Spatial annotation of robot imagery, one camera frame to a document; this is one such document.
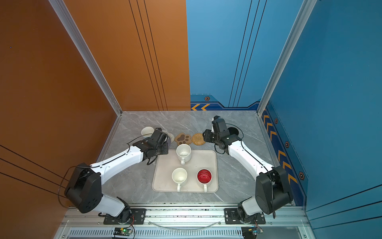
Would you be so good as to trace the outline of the black mug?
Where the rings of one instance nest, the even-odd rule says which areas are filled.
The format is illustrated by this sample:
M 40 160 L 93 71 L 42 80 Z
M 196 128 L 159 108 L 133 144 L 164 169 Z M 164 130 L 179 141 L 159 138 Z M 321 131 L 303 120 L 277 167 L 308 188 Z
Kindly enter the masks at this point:
M 229 127 L 228 131 L 229 131 L 230 135 L 239 136 L 239 130 L 235 127 Z

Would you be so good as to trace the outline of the plain white mug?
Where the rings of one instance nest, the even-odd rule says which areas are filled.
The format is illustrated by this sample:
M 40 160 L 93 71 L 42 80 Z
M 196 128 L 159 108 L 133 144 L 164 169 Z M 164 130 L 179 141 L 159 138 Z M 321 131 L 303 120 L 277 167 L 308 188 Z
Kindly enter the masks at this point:
M 176 168 L 172 172 L 172 180 L 177 184 L 177 192 L 181 192 L 182 187 L 188 180 L 187 171 L 184 168 Z

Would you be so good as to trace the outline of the woven rattan round coaster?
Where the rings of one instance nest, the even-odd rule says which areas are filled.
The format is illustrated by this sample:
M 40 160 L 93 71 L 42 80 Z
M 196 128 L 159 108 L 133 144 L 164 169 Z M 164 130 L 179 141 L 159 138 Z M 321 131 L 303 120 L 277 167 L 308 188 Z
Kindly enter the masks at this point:
M 197 146 L 205 144 L 205 140 L 202 133 L 196 133 L 192 136 L 192 143 Z

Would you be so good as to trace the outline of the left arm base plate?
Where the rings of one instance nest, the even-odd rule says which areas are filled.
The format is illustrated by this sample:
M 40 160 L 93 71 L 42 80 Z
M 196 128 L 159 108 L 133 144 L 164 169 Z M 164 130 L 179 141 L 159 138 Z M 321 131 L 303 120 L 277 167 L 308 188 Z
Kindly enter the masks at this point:
M 104 217 L 104 225 L 143 225 L 146 217 L 145 208 L 132 208 L 126 218 L 123 216 L 113 217 L 106 214 Z

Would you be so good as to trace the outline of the red inside white mug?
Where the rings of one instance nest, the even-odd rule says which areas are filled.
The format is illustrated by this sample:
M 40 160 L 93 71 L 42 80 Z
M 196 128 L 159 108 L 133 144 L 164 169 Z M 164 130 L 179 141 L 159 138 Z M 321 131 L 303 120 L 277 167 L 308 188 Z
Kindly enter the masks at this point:
M 198 183 L 203 187 L 205 193 L 209 191 L 209 186 L 212 182 L 212 173 L 208 169 L 201 169 L 197 173 Z

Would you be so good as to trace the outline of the white mug blue handle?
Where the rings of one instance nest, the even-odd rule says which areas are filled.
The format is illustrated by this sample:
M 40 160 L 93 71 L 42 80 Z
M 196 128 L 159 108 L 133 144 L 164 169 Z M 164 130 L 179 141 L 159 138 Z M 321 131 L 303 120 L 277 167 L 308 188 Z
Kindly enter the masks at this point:
M 147 126 L 141 130 L 141 135 L 143 137 L 151 137 L 155 129 L 151 126 Z

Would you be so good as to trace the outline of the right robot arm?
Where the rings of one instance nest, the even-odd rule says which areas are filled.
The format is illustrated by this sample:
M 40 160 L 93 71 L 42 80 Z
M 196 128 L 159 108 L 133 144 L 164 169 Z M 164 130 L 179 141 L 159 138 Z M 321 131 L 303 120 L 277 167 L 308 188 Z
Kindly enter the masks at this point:
M 220 116 L 214 116 L 211 123 L 212 128 L 203 132 L 204 141 L 240 162 L 256 181 L 255 195 L 238 203 L 243 223 L 252 223 L 261 213 L 275 216 L 276 210 L 293 201 L 288 173 L 282 166 L 273 166 L 254 153 L 239 136 L 242 130 L 227 127 Z

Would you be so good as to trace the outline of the cork paw print coaster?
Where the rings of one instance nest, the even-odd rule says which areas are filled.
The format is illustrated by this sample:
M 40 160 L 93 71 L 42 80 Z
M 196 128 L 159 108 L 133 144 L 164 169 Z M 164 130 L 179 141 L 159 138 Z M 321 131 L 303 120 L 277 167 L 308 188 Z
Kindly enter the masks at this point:
M 190 145 L 192 143 L 192 136 L 189 134 L 180 133 L 175 137 L 174 141 L 177 143 L 178 146 L 181 144 Z

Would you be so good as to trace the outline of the white mug purple handle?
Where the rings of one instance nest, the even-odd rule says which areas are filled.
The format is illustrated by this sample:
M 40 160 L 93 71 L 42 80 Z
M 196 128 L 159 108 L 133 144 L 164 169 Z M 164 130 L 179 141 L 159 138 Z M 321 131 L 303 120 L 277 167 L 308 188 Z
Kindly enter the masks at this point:
M 172 134 L 172 133 L 167 133 L 168 134 L 168 136 L 169 136 L 169 141 L 172 143 L 172 142 L 174 142 L 174 140 L 175 140 L 175 137 L 174 137 L 174 135 Z

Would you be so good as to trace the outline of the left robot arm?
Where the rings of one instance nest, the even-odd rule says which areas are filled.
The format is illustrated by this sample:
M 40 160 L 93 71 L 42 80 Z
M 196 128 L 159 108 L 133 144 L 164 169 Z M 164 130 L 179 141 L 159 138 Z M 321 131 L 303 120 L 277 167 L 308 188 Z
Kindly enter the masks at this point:
M 147 161 L 150 165 L 158 156 L 168 154 L 168 139 L 167 133 L 156 128 L 149 137 L 129 143 L 128 149 L 117 155 L 91 165 L 82 163 L 74 166 L 64 195 L 83 214 L 95 211 L 118 224 L 129 223 L 132 212 L 128 203 L 104 194 L 102 186 L 134 164 Z

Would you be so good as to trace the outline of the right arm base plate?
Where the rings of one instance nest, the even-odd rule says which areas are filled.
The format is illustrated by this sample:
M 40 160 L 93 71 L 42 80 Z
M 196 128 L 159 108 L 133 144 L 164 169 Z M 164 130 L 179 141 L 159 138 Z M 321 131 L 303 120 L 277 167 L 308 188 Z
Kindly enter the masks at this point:
M 266 224 L 265 216 L 263 213 L 254 215 L 247 215 L 242 208 L 225 208 L 224 209 L 225 223 L 228 225 L 233 224 Z

